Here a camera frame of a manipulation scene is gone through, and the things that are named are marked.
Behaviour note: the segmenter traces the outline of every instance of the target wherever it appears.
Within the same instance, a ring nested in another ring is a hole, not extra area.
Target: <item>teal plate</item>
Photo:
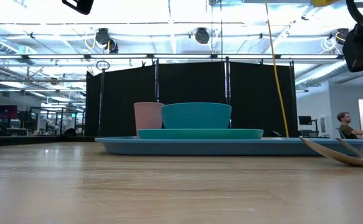
[[[261,139],[258,129],[143,129],[141,139]]]

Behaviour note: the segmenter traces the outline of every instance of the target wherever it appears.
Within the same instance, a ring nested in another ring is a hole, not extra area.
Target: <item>wooden table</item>
[[[323,157],[136,157],[0,147],[0,223],[363,223],[363,168]]]

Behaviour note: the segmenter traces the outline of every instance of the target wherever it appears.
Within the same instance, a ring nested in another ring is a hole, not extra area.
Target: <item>man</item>
[[[357,130],[352,129],[349,126],[349,123],[351,122],[351,117],[349,112],[342,112],[337,115],[337,119],[341,122],[340,130],[343,133],[344,137],[347,139],[358,139],[357,136],[360,136],[360,139],[363,139],[361,137],[363,135],[363,130]]]

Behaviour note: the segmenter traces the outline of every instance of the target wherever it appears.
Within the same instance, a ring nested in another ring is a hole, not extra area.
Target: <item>black curtain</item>
[[[134,103],[156,102],[154,66],[105,73],[102,136],[136,136]]]
[[[293,67],[277,66],[290,137],[298,137]],[[272,65],[230,62],[232,127],[264,129],[286,136]]]
[[[98,136],[100,117],[101,74],[87,72],[85,136]]]
[[[222,62],[159,64],[159,102],[225,103]]]

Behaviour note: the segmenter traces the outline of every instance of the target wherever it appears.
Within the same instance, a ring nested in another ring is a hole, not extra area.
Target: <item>monitor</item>
[[[300,125],[312,125],[311,116],[299,116],[299,124]]]
[[[17,105],[0,105],[0,119],[17,119]]]

